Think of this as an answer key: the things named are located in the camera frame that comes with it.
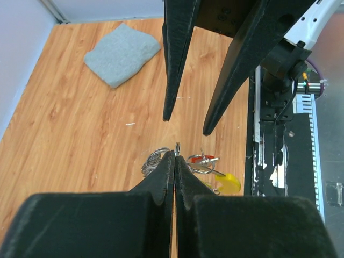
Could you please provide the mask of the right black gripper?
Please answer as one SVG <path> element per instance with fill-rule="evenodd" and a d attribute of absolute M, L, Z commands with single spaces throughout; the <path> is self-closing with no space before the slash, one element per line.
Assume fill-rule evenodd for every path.
<path fill-rule="evenodd" d="M 203 126 L 210 135 L 251 72 L 284 38 L 313 1 L 165 1 L 162 25 L 167 86 L 163 121 L 169 121 L 194 26 L 234 38 L 228 48 Z"/>

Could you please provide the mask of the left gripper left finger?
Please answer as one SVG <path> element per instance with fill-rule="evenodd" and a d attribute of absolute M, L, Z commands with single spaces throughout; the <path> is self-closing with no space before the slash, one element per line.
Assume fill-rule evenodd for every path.
<path fill-rule="evenodd" d="M 29 196 L 1 257 L 169 257 L 174 168 L 169 151 L 130 191 Z"/>

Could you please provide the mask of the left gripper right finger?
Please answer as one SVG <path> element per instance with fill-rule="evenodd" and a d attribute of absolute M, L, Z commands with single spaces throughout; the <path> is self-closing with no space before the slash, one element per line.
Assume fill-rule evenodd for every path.
<path fill-rule="evenodd" d="M 218 196 L 175 159 L 179 257 L 336 257 L 315 206 L 300 197 Z"/>

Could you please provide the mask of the red tagged key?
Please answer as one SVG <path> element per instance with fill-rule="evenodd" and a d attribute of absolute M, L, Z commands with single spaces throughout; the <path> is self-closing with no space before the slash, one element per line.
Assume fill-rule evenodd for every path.
<path fill-rule="evenodd" d="M 218 158 L 215 158 L 212 155 L 202 156 L 202 155 L 195 154 L 188 157 L 188 162 L 194 163 L 194 164 L 197 164 L 197 163 L 205 164 L 205 163 L 216 162 L 216 161 L 218 161 Z"/>

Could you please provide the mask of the keyring with coloured keys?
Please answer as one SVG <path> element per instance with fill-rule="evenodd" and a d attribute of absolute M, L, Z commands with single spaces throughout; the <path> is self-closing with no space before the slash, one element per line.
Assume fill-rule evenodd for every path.
<path fill-rule="evenodd" d="M 141 172 L 144 177 L 147 177 L 150 175 L 160 164 L 164 154 L 166 152 L 170 151 L 168 147 L 162 147 L 150 154 L 150 156 L 147 158 L 145 163 L 141 166 Z M 208 175 L 213 174 L 215 176 L 215 180 L 220 183 L 220 187 L 214 188 L 211 183 L 202 181 L 201 182 L 207 186 L 212 192 L 214 192 L 216 195 L 230 195 L 238 193 L 241 190 L 241 183 L 237 177 L 230 173 L 222 173 L 216 170 L 216 163 L 218 162 L 210 162 L 205 164 L 194 164 L 189 163 L 188 158 L 186 160 L 188 170 L 193 174 L 198 175 Z"/>

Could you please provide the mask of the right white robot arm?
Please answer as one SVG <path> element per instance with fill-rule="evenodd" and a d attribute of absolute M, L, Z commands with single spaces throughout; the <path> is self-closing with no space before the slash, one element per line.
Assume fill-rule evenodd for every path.
<path fill-rule="evenodd" d="M 267 71 L 268 91 L 290 88 L 339 5 L 340 1 L 165 1 L 163 120 L 173 112 L 195 27 L 232 39 L 205 117 L 203 134 L 210 135 L 256 67 Z"/>

